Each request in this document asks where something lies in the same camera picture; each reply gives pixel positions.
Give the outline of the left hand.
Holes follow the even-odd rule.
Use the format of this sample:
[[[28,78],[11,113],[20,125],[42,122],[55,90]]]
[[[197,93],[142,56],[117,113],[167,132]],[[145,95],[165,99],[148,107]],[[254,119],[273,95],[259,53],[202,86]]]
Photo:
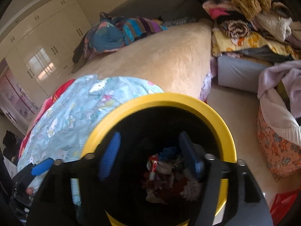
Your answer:
[[[35,192],[35,190],[34,190],[33,187],[28,187],[28,188],[26,189],[26,193],[27,193],[29,196],[33,196],[33,195],[34,195],[34,192]]]

